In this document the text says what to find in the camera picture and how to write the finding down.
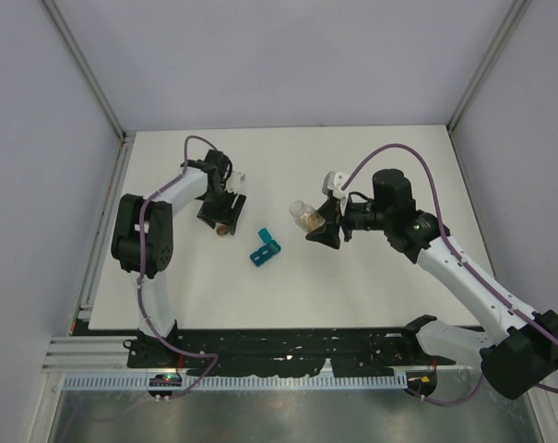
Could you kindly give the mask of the clear bottle cap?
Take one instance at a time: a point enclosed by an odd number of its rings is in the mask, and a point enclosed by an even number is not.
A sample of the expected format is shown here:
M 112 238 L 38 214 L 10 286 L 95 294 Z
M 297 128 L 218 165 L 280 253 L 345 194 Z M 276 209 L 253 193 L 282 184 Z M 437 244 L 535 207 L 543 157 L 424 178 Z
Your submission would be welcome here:
M 216 233 L 219 236 L 225 236 L 229 234 L 229 230 L 225 225 L 219 225 L 216 229 Z

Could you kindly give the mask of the clear pill bottle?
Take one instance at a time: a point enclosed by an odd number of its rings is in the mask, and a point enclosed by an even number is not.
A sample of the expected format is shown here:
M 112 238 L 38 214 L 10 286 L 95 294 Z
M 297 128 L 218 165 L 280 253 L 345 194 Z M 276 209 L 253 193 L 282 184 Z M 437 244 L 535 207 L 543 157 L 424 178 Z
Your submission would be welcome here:
M 314 207 L 301 200 L 290 205 L 290 215 L 305 233 L 311 233 L 326 224 L 325 218 Z

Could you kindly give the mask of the teal pill organizer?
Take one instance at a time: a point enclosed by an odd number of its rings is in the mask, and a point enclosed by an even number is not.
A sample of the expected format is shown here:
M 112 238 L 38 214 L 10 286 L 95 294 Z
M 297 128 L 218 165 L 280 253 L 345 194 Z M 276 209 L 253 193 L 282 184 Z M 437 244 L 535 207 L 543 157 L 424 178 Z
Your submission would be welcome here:
M 262 245 L 250 255 L 251 262 L 257 267 L 261 267 L 281 251 L 281 246 L 273 238 L 267 228 L 258 231 L 258 236 Z

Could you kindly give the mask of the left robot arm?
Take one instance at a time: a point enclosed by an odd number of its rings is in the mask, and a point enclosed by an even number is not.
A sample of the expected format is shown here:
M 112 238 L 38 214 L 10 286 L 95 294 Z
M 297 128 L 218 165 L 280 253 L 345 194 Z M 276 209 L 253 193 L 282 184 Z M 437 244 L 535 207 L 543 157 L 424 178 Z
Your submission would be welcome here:
M 124 342 L 129 367 L 169 367 L 179 360 L 181 341 L 165 274 L 173 257 L 173 219 L 198 200 L 199 220 L 235 234 L 246 196 L 227 187 L 232 175 L 230 158 L 211 149 L 203 160 L 185 161 L 169 183 L 151 194 L 121 197 L 111 254 L 135 280 L 140 313 L 136 337 Z

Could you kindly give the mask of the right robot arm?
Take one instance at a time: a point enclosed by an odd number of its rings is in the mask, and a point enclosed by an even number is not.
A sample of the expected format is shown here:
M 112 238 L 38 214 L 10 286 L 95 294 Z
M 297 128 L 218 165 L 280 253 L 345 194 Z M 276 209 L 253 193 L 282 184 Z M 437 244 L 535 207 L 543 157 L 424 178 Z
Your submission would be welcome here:
M 355 231 L 381 231 L 393 249 L 430 273 L 478 320 L 482 330 L 454 327 L 432 316 L 407 326 L 402 356 L 420 364 L 440 356 L 480 369 L 503 397 L 516 400 L 558 370 L 558 314 L 519 300 L 462 250 L 432 213 L 418 210 L 410 181 L 397 169 L 374 173 L 374 195 L 353 202 L 348 175 L 330 172 L 319 208 L 322 223 L 307 240 L 334 249 Z

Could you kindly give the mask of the left aluminium frame post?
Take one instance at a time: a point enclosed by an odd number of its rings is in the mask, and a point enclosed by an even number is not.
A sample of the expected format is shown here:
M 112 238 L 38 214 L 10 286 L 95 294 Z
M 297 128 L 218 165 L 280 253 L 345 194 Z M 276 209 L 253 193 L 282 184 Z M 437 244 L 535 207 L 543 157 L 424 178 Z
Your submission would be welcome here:
M 40 0 L 39 5 L 43 9 L 58 37 L 65 46 L 65 49 L 76 66 L 77 71 L 89 88 L 90 94 L 98 104 L 116 138 L 120 141 L 124 141 L 126 131 L 111 106 L 106 93 L 94 74 L 87 57 L 84 55 L 84 52 L 67 23 L 65 15 L 61 11 L 58 3 L 54 0 Z

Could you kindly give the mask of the aluminium frame post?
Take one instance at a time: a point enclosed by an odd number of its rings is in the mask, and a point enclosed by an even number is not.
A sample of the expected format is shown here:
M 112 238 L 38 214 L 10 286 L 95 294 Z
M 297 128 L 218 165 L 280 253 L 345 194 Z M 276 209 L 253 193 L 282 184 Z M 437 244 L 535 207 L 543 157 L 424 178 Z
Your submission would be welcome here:
M 120 141 L 124 141 L 126 131 L 111 106 L 106 93 L 94 74 L 87 57 L 84 55 L 84 52 L 67 23 L 65 15 L 61 11 L 58 3 L 54 0 L 40 0 L 39 5 L 43 9 L 58 37 L 65 46 L 65 49 L 76 66 L 77 71 L 89 88 L 90 94 L 98 104 L 116 138 Z
M 506 45 L 510 42 L 514 32 L 518 28 L 521 20 L 528 12 L 531 0 L 514 0 L 509 4 L 500 24 L 487 45 L 480 62 L 473 71 L 469 82 L 462 92 L 455 110 L 446 124 L 449 135 L 453 135 L 463 117 L 476 99 L 480 89 L 484 85 L 488 76 L 493 72 L 503 54 Z

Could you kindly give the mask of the right aluminium frame post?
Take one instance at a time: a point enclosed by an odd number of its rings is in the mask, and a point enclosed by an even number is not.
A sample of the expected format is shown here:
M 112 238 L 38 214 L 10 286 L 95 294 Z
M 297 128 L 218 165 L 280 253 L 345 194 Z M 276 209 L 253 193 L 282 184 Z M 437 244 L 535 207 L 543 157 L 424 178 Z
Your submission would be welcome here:
M 449 135 L 453 135 L 463 117 L 476 99 L 480 89 L 484 85 L 488 76 L 493 72 L 503 54 L 506 45 L 510 42 L 514 32 L 518 28 L 521 20 L 528 12 L 531 0 L 514 0 L 509 4 L 500 24 L 487 45 L 480 62 L 473 71 L 469 82 L 462 92 L 455 110 L 446 124 Z

